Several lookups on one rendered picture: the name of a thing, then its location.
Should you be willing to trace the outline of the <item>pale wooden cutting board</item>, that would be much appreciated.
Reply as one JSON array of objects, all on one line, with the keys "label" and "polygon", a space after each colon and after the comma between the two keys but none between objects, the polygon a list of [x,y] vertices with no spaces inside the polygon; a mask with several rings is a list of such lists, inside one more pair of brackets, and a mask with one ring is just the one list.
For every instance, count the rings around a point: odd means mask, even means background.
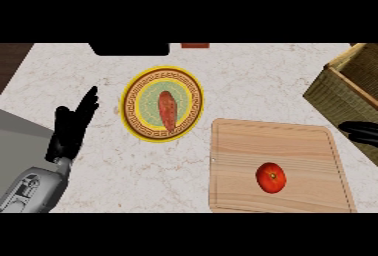
[{"label": "pale wooden cutting board", "polygon": [[330,131],[313,125],[217,119],[208,205],[215,212],[352,213]]}]

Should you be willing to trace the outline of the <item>olive wicker basket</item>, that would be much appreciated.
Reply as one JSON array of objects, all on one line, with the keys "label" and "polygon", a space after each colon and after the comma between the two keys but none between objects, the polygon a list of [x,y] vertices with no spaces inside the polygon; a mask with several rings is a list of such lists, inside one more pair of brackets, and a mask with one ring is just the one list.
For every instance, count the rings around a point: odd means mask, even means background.
[{"label": "olive wicker basket", "polygon": [[333,126],[378,124],[378,43],[355,43],[333,58],[302,97]]}]

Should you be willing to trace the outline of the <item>reddish brown sweet potato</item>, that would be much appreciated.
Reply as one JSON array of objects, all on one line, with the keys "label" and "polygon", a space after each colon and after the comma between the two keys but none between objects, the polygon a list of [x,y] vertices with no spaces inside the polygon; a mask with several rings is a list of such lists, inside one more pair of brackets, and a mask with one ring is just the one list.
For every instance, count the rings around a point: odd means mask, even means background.
[{"label": "reddish brown sweet potato", "polygon": [[177,103],[168,91],[162,91],[157,98],[159,117],[165,129],[172,132],[177,121]]}]

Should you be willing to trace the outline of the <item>yellow patterned plate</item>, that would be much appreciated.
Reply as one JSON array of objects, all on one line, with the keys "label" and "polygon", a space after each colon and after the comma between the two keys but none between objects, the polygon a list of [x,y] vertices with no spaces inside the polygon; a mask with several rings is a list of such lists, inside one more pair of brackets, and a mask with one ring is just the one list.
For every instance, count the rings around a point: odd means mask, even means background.
[{"label": "yellow patterned plate", "polygon": [[129,133],[153,143],[169,142],[193,128],[203,111],[203,90],[180,67],[155,66],[128,82],[118,104]]}]

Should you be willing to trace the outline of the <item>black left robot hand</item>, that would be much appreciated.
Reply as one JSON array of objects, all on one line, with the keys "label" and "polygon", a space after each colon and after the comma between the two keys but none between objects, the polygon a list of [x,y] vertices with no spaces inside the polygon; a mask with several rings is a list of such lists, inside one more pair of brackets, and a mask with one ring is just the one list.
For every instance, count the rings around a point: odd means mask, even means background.
[{"label": "black left robot hand", "polygon": [[75,159],[82,145],[85,129],[98,108],[97,87],[87,91],[75,110],[59,106],[54,110],[54,131],[44,159],[56,163],[64,157]]}]

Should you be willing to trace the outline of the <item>black appliance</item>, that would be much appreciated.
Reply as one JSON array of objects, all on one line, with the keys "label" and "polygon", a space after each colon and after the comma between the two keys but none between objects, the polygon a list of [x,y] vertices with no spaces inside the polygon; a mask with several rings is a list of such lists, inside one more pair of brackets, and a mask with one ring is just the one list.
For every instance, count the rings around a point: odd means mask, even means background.
[{"label": "black appliance", "polygon": [[98,56],[166,56],[168,43],[90,43]]}]

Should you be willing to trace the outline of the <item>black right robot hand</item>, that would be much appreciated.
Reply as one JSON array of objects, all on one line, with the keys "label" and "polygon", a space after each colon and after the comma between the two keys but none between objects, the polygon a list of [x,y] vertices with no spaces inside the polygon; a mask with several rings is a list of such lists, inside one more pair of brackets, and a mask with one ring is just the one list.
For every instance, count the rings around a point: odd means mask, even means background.
[{"label": "black right robot hand", "polygon": [[338,128],[348,133],[348,139],[378,148],[378,124],[373,122],[345,121]]}]

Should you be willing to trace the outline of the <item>red tomato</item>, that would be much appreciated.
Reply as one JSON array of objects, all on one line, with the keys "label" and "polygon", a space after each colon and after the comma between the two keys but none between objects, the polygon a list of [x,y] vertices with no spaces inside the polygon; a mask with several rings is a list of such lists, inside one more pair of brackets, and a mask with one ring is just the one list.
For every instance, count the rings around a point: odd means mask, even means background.
[{"label": "red tomato", "polygon": [[261,190],[274,194],[286,185],[286,176],[280,166],[271,162],[264,163],[255,172],[255,179]]}]

